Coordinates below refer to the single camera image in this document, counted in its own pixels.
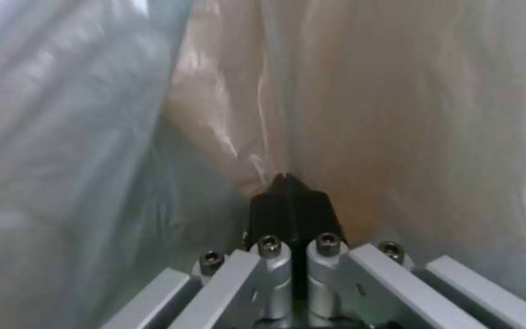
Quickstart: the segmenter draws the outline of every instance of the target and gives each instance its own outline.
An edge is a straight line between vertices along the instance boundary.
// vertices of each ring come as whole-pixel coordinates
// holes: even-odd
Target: hex socket screw
[[[403,247],[394,241],[383,241],[379,244],[378,249],[386,254],[391,260],[394,260],[398,264],[403,264],[405,259],[405,250]]]
[[[263,258],[273,258],[281,254],[281,240],[275,235],[265,235],[257,240],[259,255]]]
[[[334,233],[322,233],[316,238],[316,250],[325,257],[336,256],[340,253],[342,239]]]
[[[225,255],[209,250],[200,256],[200,272],[203,275],[214,275],[225,263]]]

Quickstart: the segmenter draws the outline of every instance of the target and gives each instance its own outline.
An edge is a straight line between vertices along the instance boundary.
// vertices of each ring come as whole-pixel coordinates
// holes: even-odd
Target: black pointed tip
[[[288,173],[285,175],[285,184],[288,187],[288,191],[293,192],[306,192],[309,191],[309,187],[307,187],[304,183],[301,183],[299,179],[296,178],[296,176]]]
[[[269,185],[269,188],[267,189],[267,192],[273,194],[285,193],[285,177],[283,174],[280,173],[275,175],[271,185]]]

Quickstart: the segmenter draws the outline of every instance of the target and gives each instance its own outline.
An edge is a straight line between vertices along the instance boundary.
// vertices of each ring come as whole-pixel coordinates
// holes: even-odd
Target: white plastic sheet
[[[0,329],[97,328],[240,239],[230,183],[166,122],[152,142],[190,8],[0,1]]]

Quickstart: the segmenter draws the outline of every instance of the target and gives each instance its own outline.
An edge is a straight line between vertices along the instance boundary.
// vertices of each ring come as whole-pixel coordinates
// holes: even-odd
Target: plastic bag
[[[447,254],[526,299],[526,2],[203,0],[192,17],[176,124],[238,186],[290,171],[353,244]]]

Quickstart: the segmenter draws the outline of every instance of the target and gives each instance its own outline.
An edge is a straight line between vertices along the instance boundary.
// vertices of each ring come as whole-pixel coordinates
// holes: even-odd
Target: cylindrical metal mount
[[[308,306],[312,313],[322,318],[342,315],[340,296],[334,286],[334,271],[340,256],[348,252],[348,246],[337,235],[323,233],[311,241],[305,250],[307,256]]]
[[[279,238],[267,235],[259,239],[249,252],[261,255],[265,260],[267,263],[267,279],[271,281],[271,286],[274,287],[261,318],[276,320],[288,315],[292,311],[293,300],[292,252],[289,246],[281,242]]]

